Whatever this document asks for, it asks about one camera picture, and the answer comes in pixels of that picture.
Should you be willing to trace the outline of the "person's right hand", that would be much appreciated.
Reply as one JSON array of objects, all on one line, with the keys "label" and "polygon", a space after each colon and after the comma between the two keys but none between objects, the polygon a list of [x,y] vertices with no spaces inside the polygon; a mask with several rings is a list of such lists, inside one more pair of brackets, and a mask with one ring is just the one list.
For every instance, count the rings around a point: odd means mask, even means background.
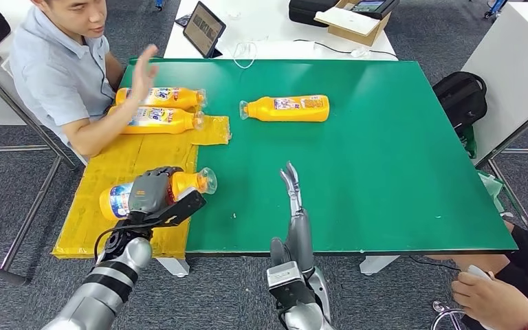
[{"label": "person's right hand", "polygon": [[151,65],[149,61],[156,55],[158,48],[154,44],[148,47],[138,57],[132,75],[131,94],[125,104],[132,109],[137,109],[149,94],[154,78],[158,73],[158,67]]}]

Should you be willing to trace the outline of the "person's left hand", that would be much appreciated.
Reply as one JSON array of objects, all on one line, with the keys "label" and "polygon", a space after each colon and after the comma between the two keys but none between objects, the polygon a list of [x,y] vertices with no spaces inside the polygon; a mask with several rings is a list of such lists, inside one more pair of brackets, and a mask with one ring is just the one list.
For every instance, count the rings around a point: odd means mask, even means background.
[{"label": "person's left hand", "polygon": [[528,329],[528,298],[493,277],[461,272],[451,283],[452,296],[465,314],[491,329]]}]

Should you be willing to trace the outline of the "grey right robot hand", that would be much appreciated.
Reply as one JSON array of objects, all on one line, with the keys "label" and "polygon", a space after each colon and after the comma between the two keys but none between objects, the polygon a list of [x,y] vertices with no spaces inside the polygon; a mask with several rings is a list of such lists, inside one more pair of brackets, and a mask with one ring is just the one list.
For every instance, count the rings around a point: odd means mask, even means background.
[{"label": "grey right robot hand", "polygon": [[282,241],[274,237],[270,242],[272,265],[277,266],[295,261],[306,279],[314,273],[314,254],[309,215],[303,207],[298,173],[291,162],[286,169],[280,169],[289,196],[291,218],[287,237]]}]

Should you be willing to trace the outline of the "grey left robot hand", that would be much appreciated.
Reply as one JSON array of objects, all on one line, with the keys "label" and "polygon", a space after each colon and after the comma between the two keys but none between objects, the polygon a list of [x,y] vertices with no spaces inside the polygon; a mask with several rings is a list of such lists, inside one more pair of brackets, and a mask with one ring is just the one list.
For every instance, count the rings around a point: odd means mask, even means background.
[{"label": "grey left robot hand", "polygon": [[183,168],[163,166],[147,170],[136,177],[129,194],[129,213],[151,214],[173,204],[171,178],[178,172],[183,172]]}]

